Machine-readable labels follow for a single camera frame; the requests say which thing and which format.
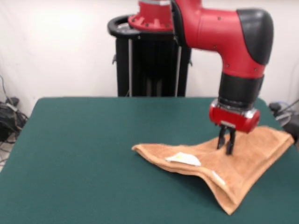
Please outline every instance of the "towel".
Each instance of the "towel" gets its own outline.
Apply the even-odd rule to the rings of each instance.
[[[195,146],[139,144],[132,150],[166,171],[202,178],[219,205],[231,215],[294,140],[284,131],[259,126],[249,134],[236,132],[232,155],[226,155],[226,145],[217,150],[217,142],[218,138]]]

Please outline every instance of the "green table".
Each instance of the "green table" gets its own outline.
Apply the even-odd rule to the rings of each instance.
[[[46,98],[0,173],[2,224],[297,224],[299,155],[291,147],[228,216],[198,177],[163,171],[131,147],[218,135],[211,98]],[[258,100],[261,125],[279,129]]]

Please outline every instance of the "white wall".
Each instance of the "white wall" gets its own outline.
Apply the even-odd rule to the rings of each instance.
[[[203,0],[206,7],[262,7],[274,20],[271,62],[261,97],[299,97],[299,1]],[[30,114],[45,96],[116,96],[115,39],[110,19],[138,11],[137,0],[1,0],[0,72],[7,93]],[[187,96],[216,96],[221,59],[193,51]]]

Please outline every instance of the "black cable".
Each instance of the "black cable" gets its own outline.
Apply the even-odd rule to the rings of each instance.
[[[286,111],[288,109],[290,109],[291,107],[293,107],[295,104],[297,104],[299,102],[299,99],[297,99],[294,103],[290,104],[289,106],[287,106],[285,109],[279,111],[279,113]]]
[[[8,123],[6,123],[5,121],[3,121],[3,120],[0,120],[0,124],[3,124],[3,125],[5,125],[7,128],[9,128],[11,131],[13,131],[15,134],[19,134],[19,131],[17,130],[14,130],[14,128],[13,127],[11,127]]]
[[[0,75],[0,78],[2,80],[2,89],[3,89],[4,95],[5,95],[6,99],[8,99],[9,102],[12,104],[11,99],[6,94],[5,85],[4,85],[4,78],[2,77],[2,75]]]
[[[7,151],[6,149],[0,148],[1,151],[6,152],[6,153],[10,153],[9,151]]]
[[[5,162],[7,159],[0,160],[0,163]]]

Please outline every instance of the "red robot arm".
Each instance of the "red robot arm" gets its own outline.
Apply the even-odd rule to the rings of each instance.
[[[222,58],[219,96],[210,106],[210,119],[221,127],[217,148],[230,130],[227,154],[235,131],[251,132],[259,122],[254,109],[273,43],[271,16],[261,9],[236,11],[203,8],[201,0],[171,0],[172,22],[181,46],[218,52]]]

